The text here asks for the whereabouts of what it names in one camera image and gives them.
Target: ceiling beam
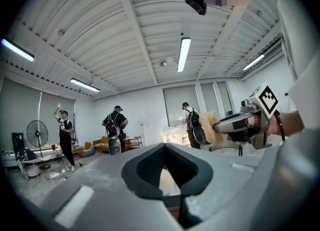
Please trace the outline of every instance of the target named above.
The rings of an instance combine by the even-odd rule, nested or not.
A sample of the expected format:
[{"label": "ceiling beam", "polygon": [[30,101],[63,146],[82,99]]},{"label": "ceiling beam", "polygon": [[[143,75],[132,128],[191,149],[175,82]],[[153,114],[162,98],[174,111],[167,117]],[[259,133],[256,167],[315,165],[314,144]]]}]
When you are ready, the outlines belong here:
[{"label": "ceiling beam", "polygon": [[250,59],[254,58],[257,53],[259,53],[278,33],[281,32],[281,24],[278,21],[274,27],[243,57],[239,60],[233,67],[231,67],[227,72],[226,76],[232,75],[243,65],[245,65]]},{"label": "ceiling beam", "polygon": [[158,82],[156,79],[156,75],[155,75],[155,72],[153,70],[153,67],[152,67],[152,64],[150,61],[150,57],[149,57],[148,50],[147,50],[147,45],[144,40],[144,36],[141,32],[140,24],[138,23],[137,14],[135,12],[132,1],[131,0],[121,0],[121,2],[124,7],[126,15],[128,16],[129,20],[131,21],[132,29],[133,29],[135,37],[140,45],[143,58],[148,66],[148,69],[150,71],[150,74],[152,76],[154,84],[157,85]]},{"label": "ceiling beam", "polygon": [[237,24],[239,23],[241,17],[243,16],[245,10],[247,9],[249,5],[249,0],[245,2],[243,5],[235,6],[225,23],[218,39],[216,40],[212,50],[210,57],[207,57],[207,59],[202,64],[202,67],[197,72],[197,79],[200,79],[201,76],[204,74],[204,72],[207,70],[207,68],[210,66],[210,64],[214,61],[216,55],[219,54],[221,49],[224,47],[224,45],[227,43],[229,37],[234,32]]},{"label": "ceiling beam", "polygon": [[72,57],[55,49],[53,46],[48,44],[33,31],[28,29],[21,22],[17,21],[13,24],[12,32],[15,33],[15,35],[19,37],[21,40],[30,43],[35,49],[40,49],[46,52],[48,55],[54,57],[57,61],[68,66],[69,68],[71,68],[78,74],[82,75],[83,77],[87,78],[88,80],[93,80],[97,85],[106,88],[114,93],[119,92],[118,88],[114,86],[112,83],[108,82],[106,79],[99,76],[89,68],[85,67],[83,64],[73,59]]},{"label": "ceiling beam", "polygon": [[4,76],[6,78],[36,90],[57,94],[58,96],[73,100],[79,98],[88,100],[92,99],[89,95],[85,95],[60,85],[56,85],[50,81],[43,80],[4,61],[1,61],[0,67],[3,69]]},{"label": "ceiling beam", "polygon": [[[138,88],[135,88],[135,89],[126,89],[126,90],[122,90],[121,92],[118,92],[118,93],[110,94],[109,92],[101,92],[101,93],[97,93],[95,95],[92,95],[92,100],[95,101],[95,100],[99,100],[99,99],[102,99],[102,98],[114,96],[114,95],[117,95],[117,94],[128,93],[128,92],[132,92],[132,91],[136,91],[136,90],[142,90],[142,89],[148,89],[148,88],[152,88],[152,87],[156,87],[156,86],[163,86],[163,88],[165,88],[167,86],[166,88],[171,88],[171,87],[192,85],[196,81],[198,81],[194,75],[192,75],[192,76],[190,76],[189,78],[182,79],[182,80],[162,82],[162,83],[158,83],[158,84],[154,84],[154,85],[145,86],[145,87],[142,87],[142,88],[138,87]],[[233,79],[233,78],[239,78],[239,77],[242,77],[242,76],[235,75],[235,76],[225,77],[225,74],[222,73],[221,75],[217,75],[216,74],[216,75],[209,75],[208,77],[201,77],[199,80],[209,80],[210,81],[211,79],[214,79],[216,82],[223,82],[226,79]]]}]

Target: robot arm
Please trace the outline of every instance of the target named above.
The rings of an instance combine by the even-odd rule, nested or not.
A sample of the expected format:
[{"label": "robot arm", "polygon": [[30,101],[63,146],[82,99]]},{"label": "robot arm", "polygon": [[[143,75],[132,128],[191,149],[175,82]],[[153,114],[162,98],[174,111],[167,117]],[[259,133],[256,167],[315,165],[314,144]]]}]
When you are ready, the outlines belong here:
[{"label": "robot arm", "polygon": [[[263,140],[265,144],[270,118],[275,115],[281,129],[282,140],[285,140],[279,112],[277,111],[278,105],[279,101],[275,94],[264,83],[241,102],[239,113],[221,119],[214,125],[214,130],[218,133],[227,133],[234,142],[249,142],[252,144],[257,135],[264,134]],[[258,124],[255,124],[255,115],[259,116],[260,123]]]}]

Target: black backpack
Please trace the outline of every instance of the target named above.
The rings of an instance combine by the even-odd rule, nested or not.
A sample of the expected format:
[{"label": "black backpack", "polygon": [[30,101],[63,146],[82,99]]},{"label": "black backpack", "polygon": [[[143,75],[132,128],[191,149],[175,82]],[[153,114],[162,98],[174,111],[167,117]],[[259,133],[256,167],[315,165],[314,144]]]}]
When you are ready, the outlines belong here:
[{"label": "black backpack", "polygon": [[108,138],[118,137],[120,135],[120,126],[116,121],[116,118],[119,113],[115,116],[115,118],[111,117],[111,113],[108,115],[108,122],[106,123],[105,129]]},{"label": "black backpack", "polygon": [[194,108],[192,108],[191,112],[188,109],[186,109],[186,111],[189,112],[187,120],[191,127],[194,127],[194,125],[197,125],[199,123],[199,114],[195,111]]}]

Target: white ceiling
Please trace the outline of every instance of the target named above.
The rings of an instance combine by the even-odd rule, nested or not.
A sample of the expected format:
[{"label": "white ceiling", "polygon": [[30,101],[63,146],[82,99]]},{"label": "white ceiling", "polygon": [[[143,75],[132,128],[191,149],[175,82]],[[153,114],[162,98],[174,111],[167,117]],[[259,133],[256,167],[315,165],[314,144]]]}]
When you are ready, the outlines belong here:
[{"label": "white ceiling", "polygon": [[[7,37],[35,60],[3,48],[1,58],[57,87],[78,91],[71,78],[91,83],[101,91],[80,93],[95,98],[177,81],[243,77],[241,67],[280,31],[276,0],[208,6],[205,16],[185,0],[29,0]],[[184,71],[177,73],[181,33],[191,46]],[[160,67],[164,60],[168,64]]]}]

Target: man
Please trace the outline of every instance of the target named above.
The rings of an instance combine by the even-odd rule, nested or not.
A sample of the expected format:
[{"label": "man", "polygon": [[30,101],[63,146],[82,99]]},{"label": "man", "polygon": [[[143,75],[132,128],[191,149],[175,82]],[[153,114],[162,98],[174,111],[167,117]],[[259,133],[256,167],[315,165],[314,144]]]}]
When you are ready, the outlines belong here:
[{"label": "man", "polygon": [[[125,116],[121,113],[121,111],[123,111],[123,109],[119,106],[116,105],[113,109],[113,112],[110,114],[111,119],[115,120],[117,122],[117,124],[120,127],[120,135],[118,136],[119,140],[120,140],[120,144],[121,144],[121,153],[125,152],[125,134],[123,132],[123,129],[128,125],[128,120],[127,118],[125,118]],[[102,122],[102,126],[106,126],[109,120],[109,114],[107,115],[107,117],[103,120]]]},{"label": "man", "polygon": [[[237,5],[238,0],[223,0],[224,5]],[[289,90],[297,111],[281,113],[285,136],[304,128],[320,128],[320,35],[307,10],[299,0],[277,0],[282,29],[282,48],[295,81]],[[255,124],[259,126],[259,117]],[[275,116],[267,135],[280,134]]]},{"label": "man", "polygon": [[195,108],[192,108],[189,106],[187,102],[184,102],[182,104],[183,114],[182,114],[182,123],[186,124],[186,131],[188,133],[190,145],[194,149],[200,149],[200,144],[196,141],[195,135],[194,135],[194,129],[192,129],[188,116],[192,111],[198,112]]},{"label": "man", "polygon": [[59,130],[59,137],[60,137],[60,147],[62,149],[65,158],[71,164],[71,171],[74,172],[75,167],[75,160],[72,154],[71,148],[71,134],[73,133],[72,130],[72,123],[68,120],[68,112],[65,110],[60,110],[61,105],[58,104],[58,108],[54,112],[54,118],[59,122],[60,130]]}]

